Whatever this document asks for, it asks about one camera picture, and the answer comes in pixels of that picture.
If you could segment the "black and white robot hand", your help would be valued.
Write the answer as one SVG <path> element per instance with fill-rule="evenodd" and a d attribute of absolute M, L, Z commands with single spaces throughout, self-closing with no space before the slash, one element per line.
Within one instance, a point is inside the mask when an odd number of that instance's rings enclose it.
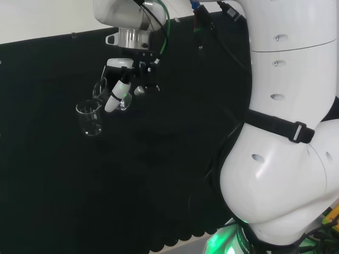
<path fill-rule="evenodd" d="M 134 59 L 108 59 L 100 79 L 104 111 L 124 111 L 132 101 L 132 94 L 143 95 L 148 88 L 158 88 L 155 84 L 158 65 L 158 58 L 153 60 L 146 54 Z"/>

